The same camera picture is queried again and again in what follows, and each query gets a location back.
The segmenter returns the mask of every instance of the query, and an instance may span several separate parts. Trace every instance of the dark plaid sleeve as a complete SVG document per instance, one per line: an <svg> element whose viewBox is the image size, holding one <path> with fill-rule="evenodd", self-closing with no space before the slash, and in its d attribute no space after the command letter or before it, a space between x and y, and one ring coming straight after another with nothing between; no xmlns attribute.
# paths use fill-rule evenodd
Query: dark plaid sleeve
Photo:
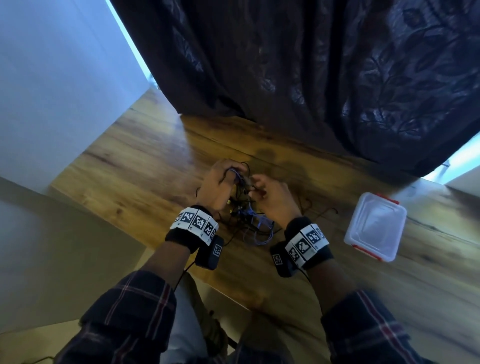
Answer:
<svg viewBox="0 0 480 364"><path fill-rule="evenodd" d="M376 295L356 291L322 317L332 363L423 363Z"/></svg>
<svg viewBox="0 0 480 364"><path fill-rule="evenodd" d="M135 271L88 309L80 319L80 332L55 362L158 364L168 346L176 305L163 279Z"/></svg>

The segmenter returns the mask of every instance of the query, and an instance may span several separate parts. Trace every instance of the container lid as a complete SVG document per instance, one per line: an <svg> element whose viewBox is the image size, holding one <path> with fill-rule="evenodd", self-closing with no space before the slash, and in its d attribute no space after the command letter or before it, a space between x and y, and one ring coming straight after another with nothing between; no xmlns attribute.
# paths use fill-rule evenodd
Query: container lid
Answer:
<svg viewBox="0 0 480 364"><path fill-rule="evenodd" d="M391 262L406 219L404 207L366 192L360 196L344 241L378 260Z"/></svg>

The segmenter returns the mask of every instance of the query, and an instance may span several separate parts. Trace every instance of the black wristband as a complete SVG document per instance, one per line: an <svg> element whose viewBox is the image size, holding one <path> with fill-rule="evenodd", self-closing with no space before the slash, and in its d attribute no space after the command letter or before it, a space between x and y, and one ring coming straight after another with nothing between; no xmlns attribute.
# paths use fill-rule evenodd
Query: black wristband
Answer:
<svg viewBox="0 0 480 364"><path fill-rule="evenodd" d="M307 227L311 223L312 221L306 216L294 218L291 222L288 223L287 228L285 229L285 240L289 242L295 237L295 235L297 235L300 232L300 230ZM330 251L329 246L326 245L322 249L320 249L313 257L307 260L305 264L302 266L302 268L310 269L320 263L323 263L326 260L333 259L333 258L334 256Z"/></svg>
<svg viewBox="0 0 480 364"><path fill-rule="evenodd" d="M193 205L190 206L191 208L196 208L209 216L212 216L210 211L208 211L207 208L201 206L201 205ZM194 233L185 230L185 229L171 229L167 235L165 236L165 241L170 241L174 242L183 246L186 246L190 250L190 254L195 253L195 251L202 245L204 244L203 240L200 239L197 235Z"/></svg>

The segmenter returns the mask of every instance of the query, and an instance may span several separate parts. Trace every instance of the wooden table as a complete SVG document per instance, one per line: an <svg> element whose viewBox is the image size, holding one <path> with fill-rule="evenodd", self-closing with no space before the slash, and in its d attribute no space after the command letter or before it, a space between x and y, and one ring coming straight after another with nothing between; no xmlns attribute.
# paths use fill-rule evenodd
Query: wooden table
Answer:
<svg viewBox="0 0 480 364"><path fill-rule="evenodd" d="M480 202L433 182L381 172L273 136L238 118L179 117L149 90L84 151L52 186L149 247L162 243L177 213L194 202L202 176L219 158L247 161L289 183L338 261L378 292L421 354L441 362L480 362ZM359 196L379 192L401 202L408 220L396 260L381 263L343 243ZM220 234L229 239L231 231ZM321 312L306 279L277 276L267 247L236 239L199 279L247 308L283 322L313 362L328 360Z"/></svg>

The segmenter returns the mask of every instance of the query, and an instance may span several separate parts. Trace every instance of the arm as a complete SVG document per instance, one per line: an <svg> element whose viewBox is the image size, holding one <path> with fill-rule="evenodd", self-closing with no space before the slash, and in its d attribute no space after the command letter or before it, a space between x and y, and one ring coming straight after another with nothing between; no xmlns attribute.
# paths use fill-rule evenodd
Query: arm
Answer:
<svg viewBox="0 0 480 364"><path fill-rule="evenodd" d="M285 229L287 242L312 223L301 216L285 183L265 175L253 178L255 186L263 190L250 192L250 197ZM323 238L320 242L315 255L309 259L303 256L301 267L307 270L324 314L322 325L332 362L423 363L410 346L408 334L387 308L374 294L359 290L334 259L328 241Z"/></svg>
<svg viewBox="0 0 480 364"><path fill-rule="evenodd" d="M196 205L210 214L225 206L235 182L235 174L226 172L231 167L246 171L229 159L217 162L202 183ZM183 238L161 244L140 270L124 277L88 309L80 319L80 332L55 362L157 364L175 318L172 287L198 247L195 239Z"/></svg>

